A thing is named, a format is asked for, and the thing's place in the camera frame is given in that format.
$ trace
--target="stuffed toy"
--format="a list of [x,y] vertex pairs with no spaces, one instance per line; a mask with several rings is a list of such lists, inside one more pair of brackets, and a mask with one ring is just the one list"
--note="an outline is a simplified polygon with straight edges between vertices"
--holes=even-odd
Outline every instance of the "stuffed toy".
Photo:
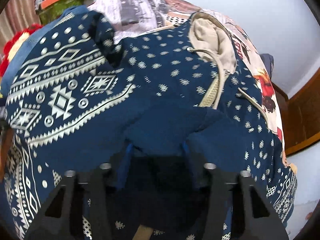
[[13,59],[14,55],[17,53],[22,43],[36,30],[42,28],[43,26],[40,24],[33,24],[30,27],[22,30],[21,32],[17,32],[11,41],[8,41],[4,48],[3,53],[4,57],[2,59],[2,63],[0,64],[0,79],[3,77],[10,61]]

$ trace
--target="brown wooden cabinet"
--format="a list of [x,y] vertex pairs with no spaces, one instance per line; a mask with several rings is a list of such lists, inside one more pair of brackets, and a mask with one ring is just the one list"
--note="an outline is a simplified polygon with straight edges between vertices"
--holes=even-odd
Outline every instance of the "brown wooden cabinet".
[[285,152],[299,152],[320,140],[320,69],[292,98],[275,86],[282,117]]

